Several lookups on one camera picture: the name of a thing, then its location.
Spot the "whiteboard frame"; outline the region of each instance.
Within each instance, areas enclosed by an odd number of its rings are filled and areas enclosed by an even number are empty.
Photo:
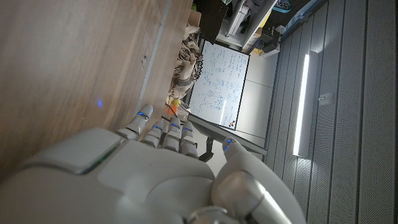
[[[208,41],[207,41],[207,40],[204,40],[204,39],[202,39],[202,38],[199,38],[199,41],[198,41],[198,42],[199,42],[199,46],[200,46],[200,53],[203,54],[203,46],[205,46],[205,42],[208,42]],[[220,47],[224,47],[224,46],[219,45],[219,44],[216,44],[216,43],[214,43],[214,44],[212,44],[212,45],[218,45],[218,46],[220,46]],[[243,52],[240,52],[240,51],[238,51],[238,50],[236,50],[236,49],[232,49],[232,48],[230,48],[230,47],[224,47],[224,48],[230,49],[230,50],[233,50],[233,51],[235,51],[235,52],[239,52],[239,53],[241,53],[241,54],[243,54],[243,55],[249,56],[249,57],[248,57],[248,65],[246,66],[246,71],[245,71],[245,73],[244,73],[244,80],[243,80],[243,85],[242,85],[241,99],[239,100],[239,106],[238,106],[238,114],[236,115],[236,120],[235,120],[234,128],[226,127],[226,126],[223,126],[223,125],[220,125],[220,124],[216,124],[216,123],[213,123],[213,122],[210,122],[210,121],[207,121],[207,122],[209,122],[209,123],[211,123],[211,124],[214,124],[214,125],[216,125],[216,126],[222,127],[222,128],[226,128],[226,129],[229,129],[229,130],[236,131],[236,127],[237,127],[237,125],[238,125],[238,119],[239,119],[239,111],[240,111],[240,109],[241,109],[241,103],[242,103],[242,97],[243,97],[243,91],[244,91],[244,84],[246,83],[246,77],[247,77],[247,75],[248,75],[248,68],[249,68],[249,63],[250,63],[250,54],[245,54],[245,53],[243,53]],[[187,100],[186,100],[186,102],[185,102],[185,103],[188,104],[188,105],[189,105],[189,103],[191,102],[191,96],[192,96],[192,91],[193,91],[194,87],[195,87],[195,84],[193,84],[193,86],[192,86],[190,92],[188,93],[188,94],[189,94],[189,97],[187,98]]]

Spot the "gray wall panel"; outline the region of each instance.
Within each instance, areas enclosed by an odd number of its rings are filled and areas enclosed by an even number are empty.
[[[269,145],[268,145],[268,153],[267,153],[267,166],[273,169],[274,160],[275,160],[275,150],[279,133],[279,122],[280,122],[280,112],[282,111],[282,102],[285,92],[285,81],[286,81],[286,73],[287,66],[289,64],[289,54],[290,54],[290,43],[292,41],[292,37],[290,36],[284,42],[284,49],[282,52],[282,59],[280,62],[280,73],[278,78],[278,89],[276,90],[275,97],[275,105],[274,105],[274,114],[272,116],[272,125],[271,132],[269,135]]]
[[[278,62],[277,62],[277,68],[275,71],[275,84],[274,84],[274,88],[272,89],[272,99],[271,99],[271,107],[269,108],[269,123],[267,125],[267,134],[266,134],[266,145],[264,146],[266,151],[268,151],[268,147],[269,147],[269,136],[271,133],[271,126],[272,126],[272,118],[274,117],[274,110],[275,110],[275,99],[276,99],[276,91],[278,89],[278,81],[279,81],[279,73],[280,73],[280,64],[282,61],[282,53],[284,50],[284,42],[280,43],[280,52],[278,54]]]
[[[330,1],[328,8],[320,94],[333,93],[335,100],[332,105],[318,107],[308,210],[309,223],[328,223],[344,2],[344,0]]]
[[[313,27],[312,27],[312,38],[311,38],[311,50],[318,52],[318,74],[315,88],[315,99],[312,113],[311,133],[310,133],[310,145],[308,148],[309,158],[298,158],[297,159],[297,171],[294,186],[294,195],[300,204],[303,213],[307,216],[308,208],[308,196],[310,190],[310,174],[312,164],[312,152],[313,143],[315,137],[315,123],[317,120],[318,113],[318,101],[320,77],[322,70],[322,49],[325,41],[325,28],[326,28],[326,15],[328,13],[328,4],[324,4],[314,15]]]
[[[359,223],[392,223],[397,169],[396,2],[368,4]]]
[[[290,46],[289,64],[287,66],[285,93],[282,104],[282,112],[279,123],[279,134],[277,138],[276,154],[274,162],[274,173],[282,178],[285,163],[287,133],[289,132],[290,110],[292,108],[293,90],[297,69],[297,57],[299,56],[301,39],[301,27],[292,35]]]
[[[346,1],[331,180],[330,223],[357,222],[366,1]]]
[[[308,22],[304,23],[301,31],[300,49],[298,51],[296,79],[294,84],[294,92],[292,98],[292,109],[290,113],[289,132],[287,135],[286,155],[284,162],[284,171],[282,180],[286,186],[294,192],[294,178],[296,174],[297,156],[293,155],[295,128],[297,121],[297,110],[299,107],[300,88],[302,83],[302,72],[305,55],[310,51],[311,33],[312,33],[311,17]]]

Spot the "wall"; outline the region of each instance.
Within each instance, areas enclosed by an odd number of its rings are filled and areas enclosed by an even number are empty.
[[[397,223],[394,4],[330,0],[281,43],[266,164],[309,223]],[[318,73],[309,157],[301,158],[292,152],[309,50]],[[333,103],[318,107],[324,93]]]
[[[236,131],[228,130],[262,147],[265,144],[277,58],[277,54],[267,58],[251,54]],[[207,137],[194,131],[198,153],[201,155],[206,152]],[[226,162],[220,142],[214,141],[213,153],[213,158],[207,163],[218,174]]]

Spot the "cabinet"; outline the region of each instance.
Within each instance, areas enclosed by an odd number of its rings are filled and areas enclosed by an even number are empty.
[[[251,14],[251,19],[246,31],[241,34],[239,31],[235,33],[235,35],[228,35],[228,31],[230,30],[231,23],[234,24],[239,20],[238,12],[241,10],[244,5],[245,0],[240,0],[237,3],[237,6],[234,10],[233,16],[230,19],[224,19],[221,25],[221,29],[218,32],[216,40],[228,44],[234,44],[239,47],[244,47],[248,44],[249,39],[254,35],[257,31],[257,28],[260,26],[261,22],[266,18],[267,14],[272,10],[277,0],[265,0],[260,10],[257,13]]]

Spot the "orange object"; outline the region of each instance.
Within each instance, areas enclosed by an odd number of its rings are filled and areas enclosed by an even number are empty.
[[[173,106],[173,105],[169,105],[173,110],[174,110],[174,113],[175,114],[177,114],[177,110],[178,110],[178,107],[176,107],[176,106]],[[172,110],[170,110],[170,108],[169,107],[167,107],[167,114],[171,114],[171,115],[174,115],[174,113],[173,113],[173,111]]]

